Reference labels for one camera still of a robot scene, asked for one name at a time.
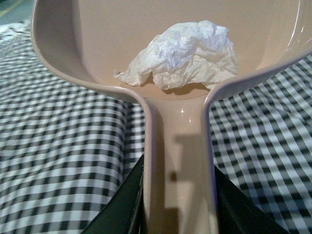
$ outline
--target tablecloth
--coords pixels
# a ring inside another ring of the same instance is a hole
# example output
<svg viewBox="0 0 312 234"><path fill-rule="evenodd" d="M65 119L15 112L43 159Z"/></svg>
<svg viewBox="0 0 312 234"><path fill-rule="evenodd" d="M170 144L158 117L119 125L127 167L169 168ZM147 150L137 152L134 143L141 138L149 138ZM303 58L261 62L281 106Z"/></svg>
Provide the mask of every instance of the tablecloth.
<svg viewBox="0 0 312 234"><path fill-rule="evenodd" d="M312 233L312 57L216 101L214 162L290 233ZM38 60L28 22L0 35L0 233L79 233L144 151L144 112Z"/></svg>

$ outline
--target scoop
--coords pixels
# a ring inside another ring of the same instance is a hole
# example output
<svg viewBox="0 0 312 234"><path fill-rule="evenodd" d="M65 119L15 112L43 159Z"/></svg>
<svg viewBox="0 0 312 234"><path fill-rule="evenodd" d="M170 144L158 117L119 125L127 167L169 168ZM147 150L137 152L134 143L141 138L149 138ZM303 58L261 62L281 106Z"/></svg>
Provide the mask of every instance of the scoop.
<svg viewBox="0 0 312 234"><path fill-rule="evenodd" d="M146 116L144 224L148 233L218 233L209 107L250 89L312 53L312 1L37 0L35 51L69 82L142 105ZM178 22L229 29L238 75L208 91L163 91L113 76Z"/></svg>

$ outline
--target black and white checkered fabric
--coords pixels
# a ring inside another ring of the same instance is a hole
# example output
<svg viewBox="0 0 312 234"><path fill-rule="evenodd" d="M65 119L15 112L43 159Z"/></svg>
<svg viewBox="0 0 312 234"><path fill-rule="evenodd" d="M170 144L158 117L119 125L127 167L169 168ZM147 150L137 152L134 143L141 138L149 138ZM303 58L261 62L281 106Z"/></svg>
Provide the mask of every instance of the black and white checkered fabric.
<svg viewBox="0 0 312 234"><path fill-rule="evenodd" d="M215 102L215 164L291 233L312 233L312 56Z"/></svg>
<svg viewBox="0 0 312 234"><path fill-rule="evenodd" d="M0 33L0 233L79 233L144 149L144 113L37 59L26 23ZM215 164L291 233L312 233L312 57L215 102Z"/></svg>
<svg viewBox="0 0 312 234"><path fill-rule="evenodd" d="M53 75L21 27L0 41L0 233L80 233L142 155L144 113Z"/></svg>

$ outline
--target checkered pattern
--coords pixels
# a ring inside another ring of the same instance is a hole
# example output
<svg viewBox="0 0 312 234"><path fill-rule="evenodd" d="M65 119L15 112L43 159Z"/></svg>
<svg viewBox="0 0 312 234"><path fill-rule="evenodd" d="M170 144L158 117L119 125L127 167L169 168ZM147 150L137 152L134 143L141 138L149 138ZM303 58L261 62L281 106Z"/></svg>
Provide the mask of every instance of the checkered pattern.
<svg viewBox="0 0 312 234"><path fill-rule="evenodd" d="M0 40L0 233L80 233L142 155L143 110L53 75L23 26Z"/></svg>
<svg viewBox="0 0 312 234"><path fill-rule="evenodd" d="M291 233L312 233L312 58L211 108L215 164ZM144 148L144 114L70 84L29 27L0 35L0 233L79 233Z"/></svg>
<svg viewBox="0 0 312 234"><path fill-rule="evenodd" d="M214 102L215 164L291 233L312 233L312 56Z"/></svg>

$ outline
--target beige scoop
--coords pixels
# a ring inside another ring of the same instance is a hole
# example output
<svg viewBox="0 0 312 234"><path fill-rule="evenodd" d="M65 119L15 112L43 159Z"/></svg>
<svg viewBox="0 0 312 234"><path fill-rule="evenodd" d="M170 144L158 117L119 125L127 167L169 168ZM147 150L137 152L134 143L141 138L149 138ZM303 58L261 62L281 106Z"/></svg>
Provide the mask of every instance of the beige scoop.
<svg viewBox="0 0 312 234"><path fill-rule="evenodd" d="M148 233L218 233L209 107L312 53L311 0L37 0L32 40L38 57L70 82L142 105L146 116L144 211ZM229 29L238 75L208 91L162 91L121 83L157 35L178 22Z"/></svg>

